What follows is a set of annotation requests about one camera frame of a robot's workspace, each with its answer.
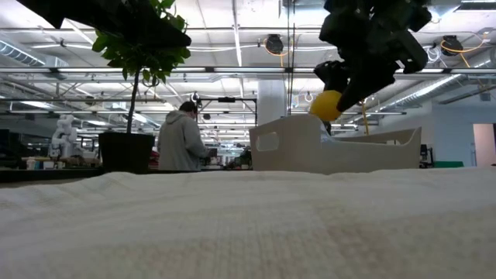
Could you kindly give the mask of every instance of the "white robot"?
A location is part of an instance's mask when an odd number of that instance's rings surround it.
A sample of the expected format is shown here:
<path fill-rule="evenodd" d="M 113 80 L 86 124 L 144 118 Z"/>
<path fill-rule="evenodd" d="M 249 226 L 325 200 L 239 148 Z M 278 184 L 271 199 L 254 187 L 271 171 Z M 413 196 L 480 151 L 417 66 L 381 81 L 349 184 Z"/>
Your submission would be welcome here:
<path fill-rule="evenodd" d="M 55 130 L 50 144 L 50 157 L 66 158 L 76 155 L 74 143 L 78 139 L 78 131 L 72 127 L 73 121 L 72 115 L 60 116 L 57 121 L 57 130 Z"/>

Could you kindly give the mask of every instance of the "person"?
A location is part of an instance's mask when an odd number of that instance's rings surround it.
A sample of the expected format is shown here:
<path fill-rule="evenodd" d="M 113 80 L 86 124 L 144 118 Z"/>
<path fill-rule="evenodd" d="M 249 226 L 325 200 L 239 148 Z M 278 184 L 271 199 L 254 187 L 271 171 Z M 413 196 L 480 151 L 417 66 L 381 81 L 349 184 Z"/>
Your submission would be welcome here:
<path fill-rule="evenodd" d="M 195 121 L 197 114 L 198 108 L 191 101 L 182 104 L 178 111 L 167 114 L 158 136 L 159 170 L 201 170 L 200 158 L 206 157 L 208 150 Z"/>

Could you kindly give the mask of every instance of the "white pillar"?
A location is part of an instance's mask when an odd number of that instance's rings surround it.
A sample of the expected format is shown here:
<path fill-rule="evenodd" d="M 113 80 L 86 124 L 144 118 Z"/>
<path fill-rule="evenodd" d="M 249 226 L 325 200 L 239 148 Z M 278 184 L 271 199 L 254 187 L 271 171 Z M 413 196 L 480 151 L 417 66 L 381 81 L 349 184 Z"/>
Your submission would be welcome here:
<path fill-rule="evenodd" d="M 258 125 L 287 115 L 288 101 L 284 81 L 258 81 Z"/>

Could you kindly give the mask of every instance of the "hood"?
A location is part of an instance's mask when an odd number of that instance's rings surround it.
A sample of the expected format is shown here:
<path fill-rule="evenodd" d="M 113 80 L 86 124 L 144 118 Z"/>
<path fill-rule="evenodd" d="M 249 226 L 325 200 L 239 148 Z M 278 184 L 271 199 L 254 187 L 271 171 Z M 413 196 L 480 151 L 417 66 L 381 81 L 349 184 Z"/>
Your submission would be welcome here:
<path fill-rule="evenodd" d="M 165 118 L 165 122 L 167 124 L 172 124 L 183 117 L 188 117 L 188 115 L 186 115 L 186 112 L 182 112 L 182 111 L 169 112 L 167 114 L 167 117 Z"/>

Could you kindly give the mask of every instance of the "black pot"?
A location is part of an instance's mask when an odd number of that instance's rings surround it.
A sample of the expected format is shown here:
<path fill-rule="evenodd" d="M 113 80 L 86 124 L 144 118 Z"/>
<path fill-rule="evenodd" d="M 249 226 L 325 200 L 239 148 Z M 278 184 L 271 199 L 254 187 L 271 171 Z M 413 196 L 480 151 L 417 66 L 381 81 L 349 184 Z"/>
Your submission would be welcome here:
<path fill-rule="evenodd" d="M 128 133 L 101 133 L 98 144 L 105 172 L 123 171 L 145 174 L 155 136 Z"/>

